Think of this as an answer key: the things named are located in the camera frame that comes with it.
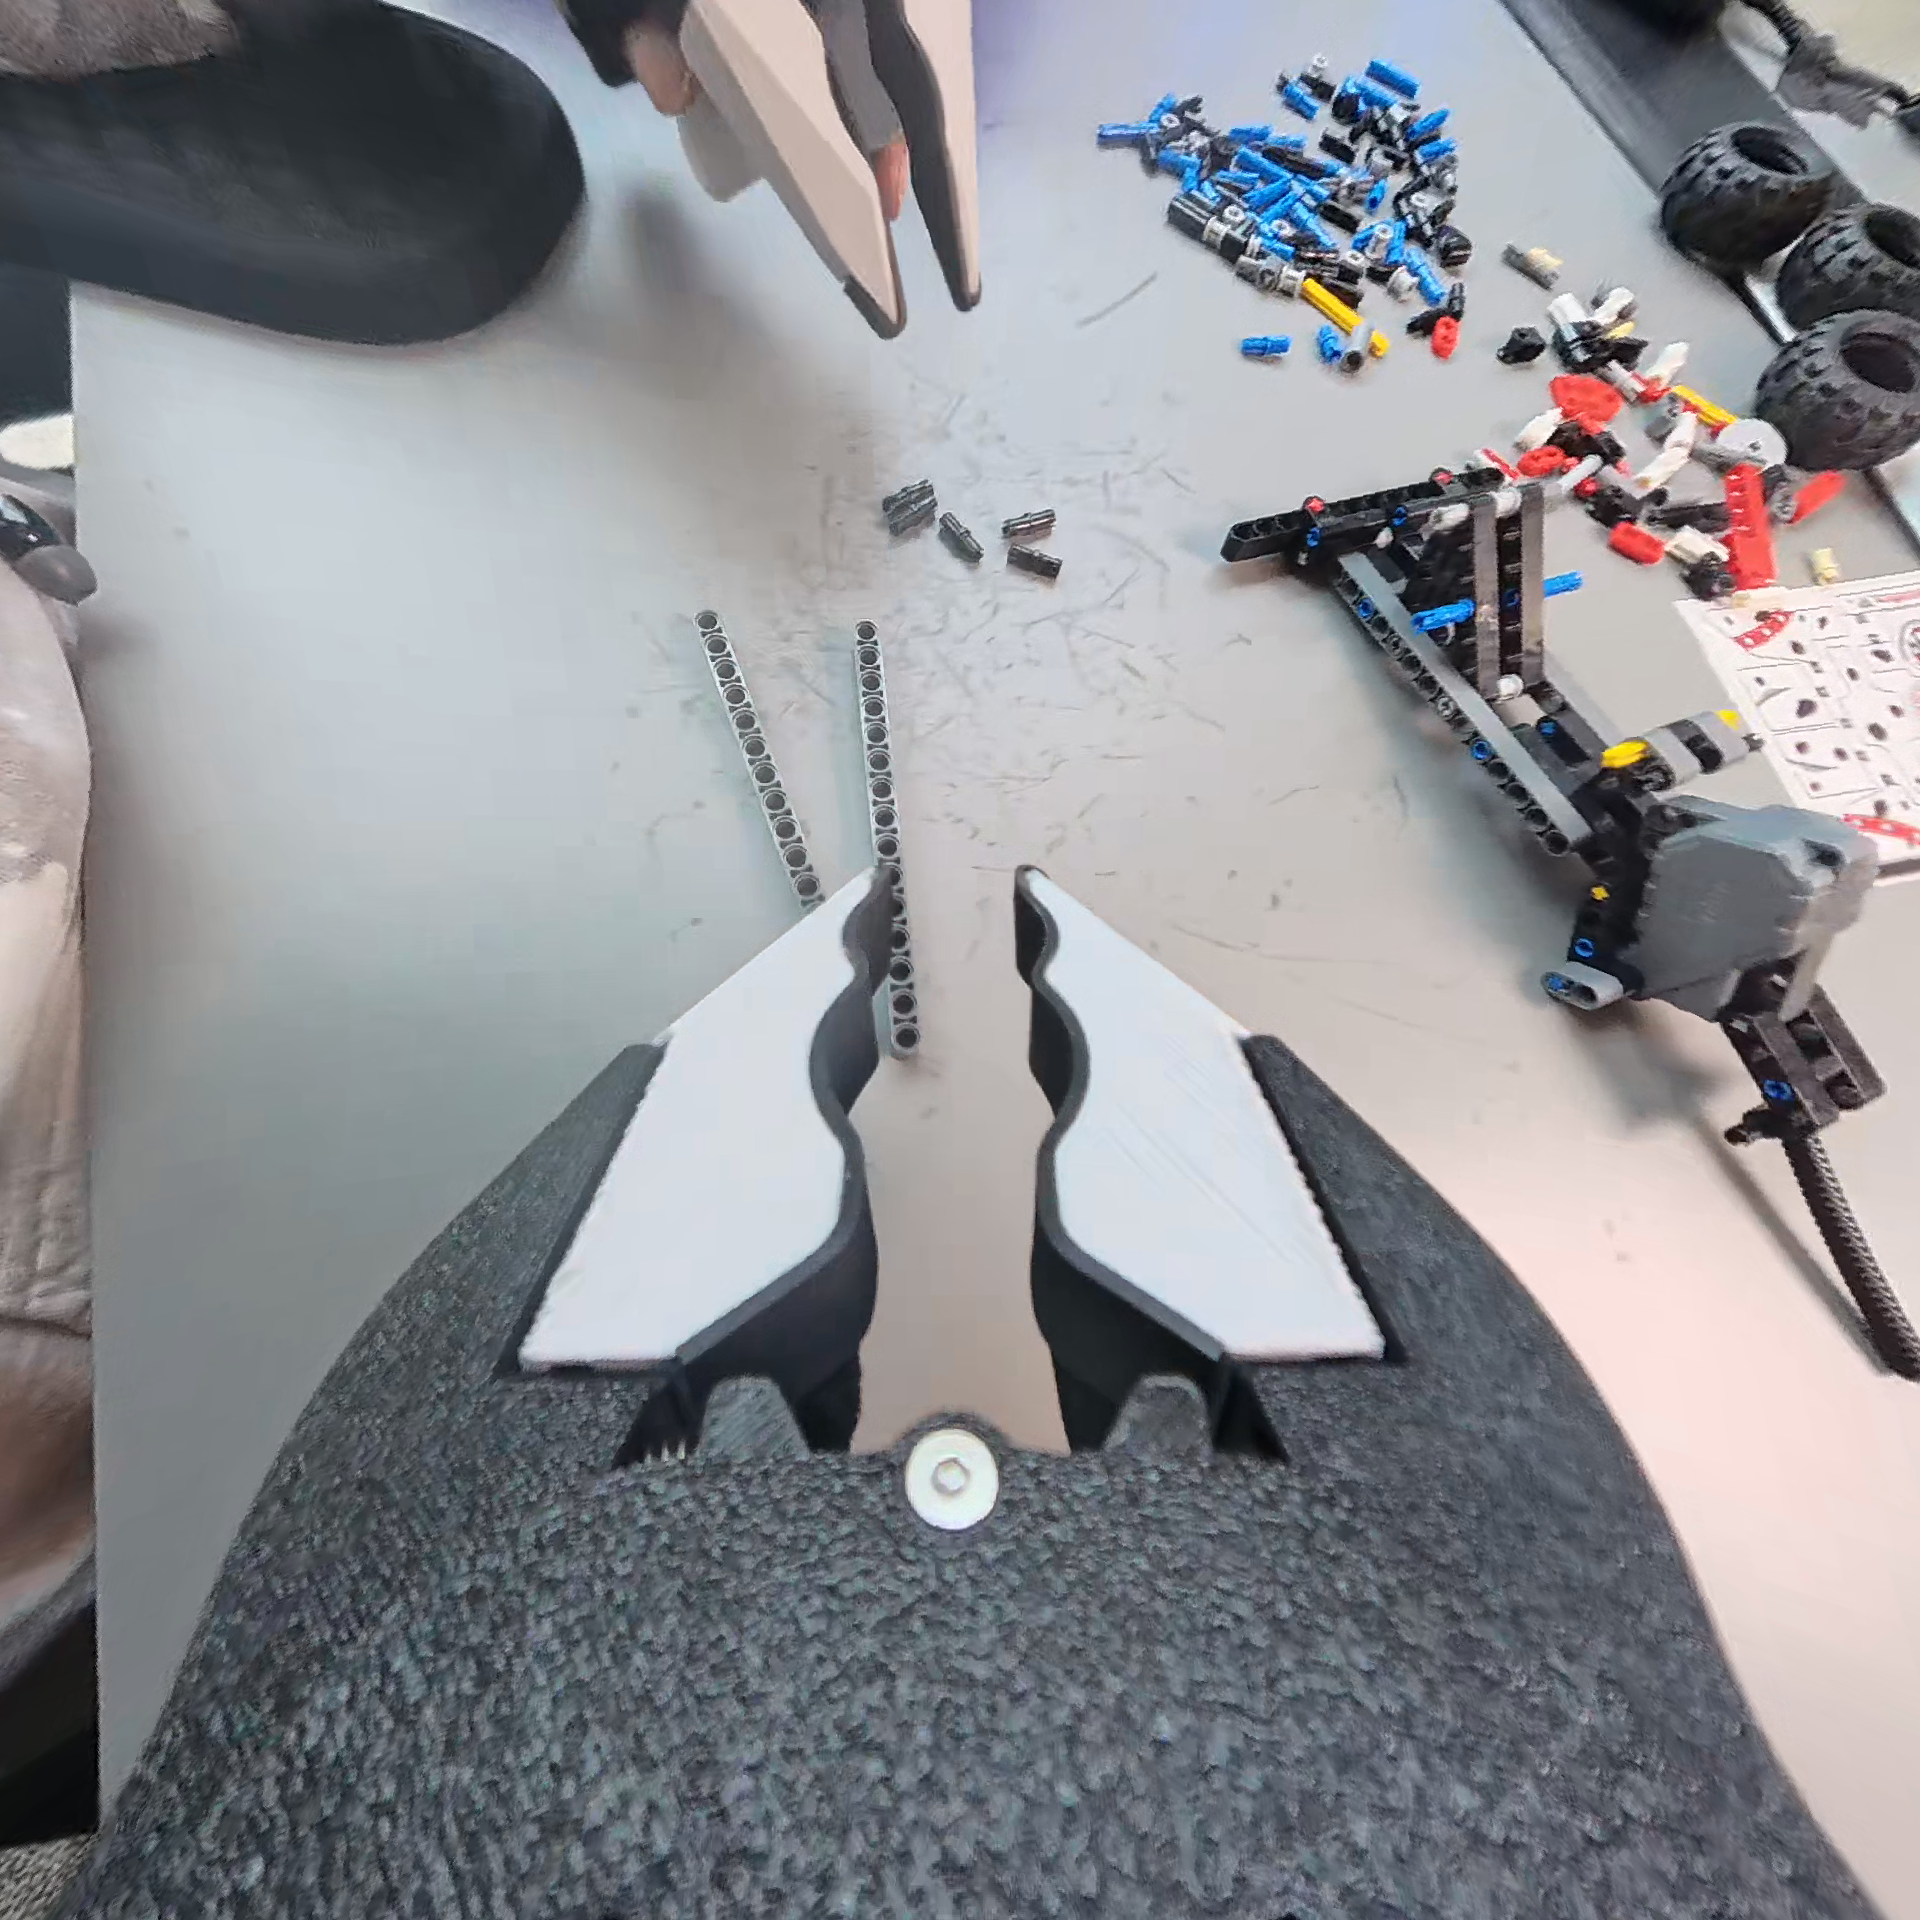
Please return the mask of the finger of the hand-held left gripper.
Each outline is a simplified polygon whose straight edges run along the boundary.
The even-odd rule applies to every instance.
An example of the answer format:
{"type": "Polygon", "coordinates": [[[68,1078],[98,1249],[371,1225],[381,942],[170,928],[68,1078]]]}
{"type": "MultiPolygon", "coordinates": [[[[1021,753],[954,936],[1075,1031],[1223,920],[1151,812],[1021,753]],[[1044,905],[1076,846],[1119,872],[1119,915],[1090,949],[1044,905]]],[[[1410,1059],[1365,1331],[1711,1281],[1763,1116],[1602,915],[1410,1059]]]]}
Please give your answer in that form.
{"type": "Polygon", "coordinates": [[[859,316],[893,341],[905,324],[893,236],[816,19],[802,3],[689,3],[681,49],[751,171],[776,190],[859,316]]]}
{"type": "Polygon", "coordinates": [[[954,307],[980,300],[972,3],[900,3],[896,105],[911,175],[954,307]]]}

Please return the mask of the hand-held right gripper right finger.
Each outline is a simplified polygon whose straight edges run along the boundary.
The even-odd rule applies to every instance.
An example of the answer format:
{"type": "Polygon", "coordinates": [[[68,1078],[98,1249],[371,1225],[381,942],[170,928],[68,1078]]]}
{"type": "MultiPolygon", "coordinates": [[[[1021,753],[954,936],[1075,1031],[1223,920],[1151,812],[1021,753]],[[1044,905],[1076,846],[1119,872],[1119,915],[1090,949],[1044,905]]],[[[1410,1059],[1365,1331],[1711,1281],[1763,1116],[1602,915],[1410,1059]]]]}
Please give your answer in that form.
{"type": "Polygon", "coordinates": [[[1258,1372],[1381,1364],[1353,1275],[1256,1033],[1042,868],[1016,872],[1037,1151],[1032,1304],[1073,1451],[1171,1377],[1207,1449],[1277,1451],[1258,1372]]]}

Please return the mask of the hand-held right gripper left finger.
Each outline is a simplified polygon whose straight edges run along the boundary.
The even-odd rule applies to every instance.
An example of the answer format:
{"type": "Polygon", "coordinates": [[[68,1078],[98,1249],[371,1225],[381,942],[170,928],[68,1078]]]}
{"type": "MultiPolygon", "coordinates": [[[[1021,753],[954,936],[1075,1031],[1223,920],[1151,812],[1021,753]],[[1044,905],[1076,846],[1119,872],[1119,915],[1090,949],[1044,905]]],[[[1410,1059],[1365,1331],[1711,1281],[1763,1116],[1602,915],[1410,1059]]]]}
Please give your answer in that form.
{"type": "Polygon", "coordinates": [[[850,1116],[880,1064],[891,925],[866,868],[635,1051],[632,1116],[514,1348],[523,1375],[656,1375],[632,1449],[693,1445],[746,1375],[810,1449],[850,1449],[879,1297],[850,1116]]]}

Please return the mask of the pile of blue black pins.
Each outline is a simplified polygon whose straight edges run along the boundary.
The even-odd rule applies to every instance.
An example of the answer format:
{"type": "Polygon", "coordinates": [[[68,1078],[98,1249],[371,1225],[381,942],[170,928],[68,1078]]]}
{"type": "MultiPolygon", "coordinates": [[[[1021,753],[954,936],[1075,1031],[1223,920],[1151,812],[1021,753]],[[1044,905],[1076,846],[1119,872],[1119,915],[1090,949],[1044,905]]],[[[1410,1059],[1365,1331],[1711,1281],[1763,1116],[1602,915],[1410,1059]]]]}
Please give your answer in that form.
{"type": "Polygon", "coordinates": [[[1389,329],[1448,364],[1475,253],[1456,221],[1451,110],[1385,60],[1344,78],[1321,56],[1282,71],[1275,102],[1282,125],[1227,125],[1201,93],[1171,91],[1097,125],[1096,143],[1171,182],[1167,219],[1187,243],[1263,296],[1298,304],[1324,366],[1362,372],[1388,357],[1389,329]],[[1351,301],[1362,326],[1325,324],[1300,300],[1303,277],[1351,301]]]}

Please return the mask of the long black toy beam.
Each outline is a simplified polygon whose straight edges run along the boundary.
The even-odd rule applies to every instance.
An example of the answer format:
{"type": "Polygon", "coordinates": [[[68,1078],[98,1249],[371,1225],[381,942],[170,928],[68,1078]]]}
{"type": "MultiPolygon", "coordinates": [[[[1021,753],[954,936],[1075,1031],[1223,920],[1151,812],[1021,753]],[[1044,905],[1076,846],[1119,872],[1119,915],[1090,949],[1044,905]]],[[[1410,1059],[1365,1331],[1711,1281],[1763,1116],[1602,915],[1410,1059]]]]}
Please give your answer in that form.
{"type": "Polygon", "coordinates": [[[759,815],[776,844],[784,883],[801,912],[808,915],[820,902],[826,889],[813,868],[802,821],[786,795],[778,756],[769,744],[753,685],[746,678],[722,616],[713,609],[703,609],[696,614],[696,629],[703,638],[712,684],[743,759],[759,815]]]}
{"type": "Polygon", "coordinates": [[[871,619],[859,619],[853,629],[853,667],[871,855],[890,905],[879,1021],[890,1055],[911,1060],[921,1048],[921,997],[905,895],[893,719],[880,630],[871,619]]]}
{"type": "Polygon", "coordinates": [[[1274,560],[1292,572],[1316,572],[1384,540],[1417,536],[1436,516],[1468,509],[1480,496],[1501,491],[1506,472],[1492,467],[1439,468],[1427,480],[1372,493],[1308,496],[1300,507],[1236,520],[1218,555],[1229,564],[1274,560]]]}

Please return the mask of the partly built toy chassis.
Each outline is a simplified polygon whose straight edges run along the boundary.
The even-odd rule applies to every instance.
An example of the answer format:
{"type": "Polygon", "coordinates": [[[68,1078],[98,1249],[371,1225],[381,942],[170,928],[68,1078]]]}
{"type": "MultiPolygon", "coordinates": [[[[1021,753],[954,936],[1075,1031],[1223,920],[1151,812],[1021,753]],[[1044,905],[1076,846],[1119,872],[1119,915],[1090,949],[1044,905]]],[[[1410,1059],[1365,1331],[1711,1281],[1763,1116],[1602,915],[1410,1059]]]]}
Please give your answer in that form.
{"type": "Polygon", "coordinates": [[[1551,855],[1587,865],[1547,997],[1583,1014],[1659,1001],[1729,1038],[1760,1099],[1727,1141],[1784,1148],[1874,1356],[1919,1377],[1916,1326],[1824,1143],[1885,1089],[1820,985],[1865,905],[1865,833],[1802,806],[1696,795],[1760,749],[1735,711],[1639,736],[1583,711],[1546,652],[1546,493],[1532,483],[1292,574],[1344,605],[1551,855]]]}

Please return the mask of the grey desk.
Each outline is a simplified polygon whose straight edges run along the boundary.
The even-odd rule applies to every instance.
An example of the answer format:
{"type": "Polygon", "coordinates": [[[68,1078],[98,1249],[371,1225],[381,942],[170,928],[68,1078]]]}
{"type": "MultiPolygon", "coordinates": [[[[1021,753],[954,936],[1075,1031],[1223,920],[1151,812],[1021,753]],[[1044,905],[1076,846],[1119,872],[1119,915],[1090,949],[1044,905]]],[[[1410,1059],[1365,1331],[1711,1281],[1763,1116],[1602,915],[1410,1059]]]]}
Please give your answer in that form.
{"type": "Polygon", "coordinates": [[[984,300],[923,230],[879,341],[780,203],[712,203],[536,4],[439,4],[555,91],[584,219],[453,343],[298,343],[77,294],[103,1788],[152,1733],[282,1439],[420,1249],[627,1044],[794,919],[693,619],[727,624],[831,883],[869,848],[848,640],[882,635],[927,1051],[871,1081],[857,1443],[969,1409],[1066,1445],[1029,1303],[1049,1107],[1033,861],[1285,1039],[1487,1236],[1611,1404],[1768,1740],[1916,1915],[1916,1384],[1844,1293],[1711,1025],[1541,993],[1569,864],[1353,624],[1232,520],[1506,441],[1544,376],[1505,245],[1743,407],[1760,326],[1499,4],[976,14],[984,300]],[[1401,64],[1451,110],[1456,353],[1355,374],[1168,225],[1097,125],[1401,64]],[[1239,341],[1292,337],[1242,358],[1239,341]],[[984,544],[891,540],[931,480],[984,544]],[[1001,520],[1055,509],[1005,564],[1001,520]]]}

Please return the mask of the person's left hand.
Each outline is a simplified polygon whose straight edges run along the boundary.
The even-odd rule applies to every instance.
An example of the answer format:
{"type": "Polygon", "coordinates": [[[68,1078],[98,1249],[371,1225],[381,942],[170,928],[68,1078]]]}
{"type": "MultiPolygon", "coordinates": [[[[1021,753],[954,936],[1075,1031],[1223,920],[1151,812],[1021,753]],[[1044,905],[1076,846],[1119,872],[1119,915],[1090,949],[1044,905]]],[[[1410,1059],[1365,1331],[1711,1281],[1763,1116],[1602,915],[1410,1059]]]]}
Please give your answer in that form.
{"type": "MultiPolygon", "coordinates": [[[[700,84],[681,52],[676,29],[668,29],[659,20],[641,20],[625,29],[623,47],[632,78],[659,111],[683,117],[697,102],[700,84]]],[[[896,221],[911,182],[911,151],[904,132],[893,132],[869,160],[882,217],[896,221]]]]}

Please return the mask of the black cloth pad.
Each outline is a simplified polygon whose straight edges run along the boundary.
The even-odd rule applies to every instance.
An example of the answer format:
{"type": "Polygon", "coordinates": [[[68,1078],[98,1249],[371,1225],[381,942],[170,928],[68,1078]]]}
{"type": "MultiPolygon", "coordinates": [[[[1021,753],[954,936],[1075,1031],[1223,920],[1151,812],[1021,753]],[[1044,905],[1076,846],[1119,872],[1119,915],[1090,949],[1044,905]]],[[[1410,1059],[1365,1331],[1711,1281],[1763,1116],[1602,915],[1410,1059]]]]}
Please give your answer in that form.
{"type": "Polygon", "coordinates": [[[336,345],[474,331],[586,199],[539,76],[400,4],[221,4],[197,52],[4,54],[4,265],[336,345]]]}

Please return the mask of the person's beige clothing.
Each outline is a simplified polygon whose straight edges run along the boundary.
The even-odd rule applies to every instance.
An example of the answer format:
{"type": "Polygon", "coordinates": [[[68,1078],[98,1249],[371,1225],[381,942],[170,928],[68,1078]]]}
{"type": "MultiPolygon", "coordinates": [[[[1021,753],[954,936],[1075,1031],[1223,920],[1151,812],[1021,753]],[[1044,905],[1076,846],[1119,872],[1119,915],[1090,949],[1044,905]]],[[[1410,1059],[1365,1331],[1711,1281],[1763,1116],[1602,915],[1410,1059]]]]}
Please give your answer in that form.
{"type": "Polygon", "coordinates": [[[3,1627],[4,1668],[80,1603],[92,1511],[92,1249],[83,1070],[90,736],[68,613],[3,581],[3,1627]]]}

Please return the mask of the pile of red white pieces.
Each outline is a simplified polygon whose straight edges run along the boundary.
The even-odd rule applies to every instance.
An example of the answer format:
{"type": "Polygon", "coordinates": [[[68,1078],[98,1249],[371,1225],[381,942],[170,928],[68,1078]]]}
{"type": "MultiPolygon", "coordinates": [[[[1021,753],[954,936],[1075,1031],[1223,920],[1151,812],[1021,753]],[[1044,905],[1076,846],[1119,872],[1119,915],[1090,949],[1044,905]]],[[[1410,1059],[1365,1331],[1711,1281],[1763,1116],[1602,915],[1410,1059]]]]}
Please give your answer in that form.
{"type": "Polygon", "coordinates": [[[1562,288],[1562,257],[1541,246],[1505,246],[1501,262],[1547,304],[1496,358],[1547,372],[1547,403],[1508,443],[1482,447],[1480,463],[1577,507],[1611,550],[1674,568],[1698,601],[1779,590],[1776,535],[1832,507],[1847,476],[1794,463],[1779,428],[1690,385],[1690,348],[1653,352],[1632,289],[1607,284],[1577,300],[1562,288]]]}

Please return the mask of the black earphone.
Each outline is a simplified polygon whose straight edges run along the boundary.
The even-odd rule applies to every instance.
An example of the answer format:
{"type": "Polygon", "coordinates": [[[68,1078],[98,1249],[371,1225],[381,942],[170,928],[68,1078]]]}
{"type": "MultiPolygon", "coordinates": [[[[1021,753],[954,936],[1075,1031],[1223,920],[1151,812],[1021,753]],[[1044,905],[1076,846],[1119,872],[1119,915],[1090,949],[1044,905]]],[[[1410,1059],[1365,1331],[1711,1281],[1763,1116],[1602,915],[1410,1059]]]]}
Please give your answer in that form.
{"type": "Polygon", "coordinates": [[[75,607],[98,590],[93,564],[23,496],[3,493],[3,563],[49,601],[75,607]]]}

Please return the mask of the black toy tyre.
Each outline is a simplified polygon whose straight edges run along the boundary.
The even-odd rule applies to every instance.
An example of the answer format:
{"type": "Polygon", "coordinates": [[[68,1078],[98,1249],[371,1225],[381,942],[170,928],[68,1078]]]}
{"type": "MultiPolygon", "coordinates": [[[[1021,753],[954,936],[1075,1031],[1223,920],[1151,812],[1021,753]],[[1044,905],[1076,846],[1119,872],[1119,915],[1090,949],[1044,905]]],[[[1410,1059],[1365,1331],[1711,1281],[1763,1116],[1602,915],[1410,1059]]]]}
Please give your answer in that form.
{"type": "Polygon", "coordinates": [[[1754,272],[1833,203],[1833,160],[1791,127],[1732,123],[1692,142],[1661,188],[1674,249],[1722,275],[1754,272]]]}
{"type": "Polygon", "coordinates": [[[1823,214],[1781,262],[1773,300],[1792,331],[1855,313],[1919,320],[1919,219],[1890,203],[1823,214]]]}
{"type": "Polygon", "coordinates": [[[1820,320],[1768,364],[1751,413],[1807,471],[1907,455],[1919,443],[1919,321],[1882,309],[1820,320]]]}

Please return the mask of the toy sticker sheet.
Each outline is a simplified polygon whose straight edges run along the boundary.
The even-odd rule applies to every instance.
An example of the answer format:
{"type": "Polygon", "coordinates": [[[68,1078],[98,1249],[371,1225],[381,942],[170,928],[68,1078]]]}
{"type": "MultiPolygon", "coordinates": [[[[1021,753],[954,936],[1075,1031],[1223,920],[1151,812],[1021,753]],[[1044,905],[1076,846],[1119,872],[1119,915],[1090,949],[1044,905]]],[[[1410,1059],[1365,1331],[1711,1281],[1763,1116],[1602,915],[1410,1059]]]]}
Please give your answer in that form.
{"type": "Polygon", "coordinates": [[[1791,799],[1919,875],[1919,574],[1674,605],[1791,799]]]}

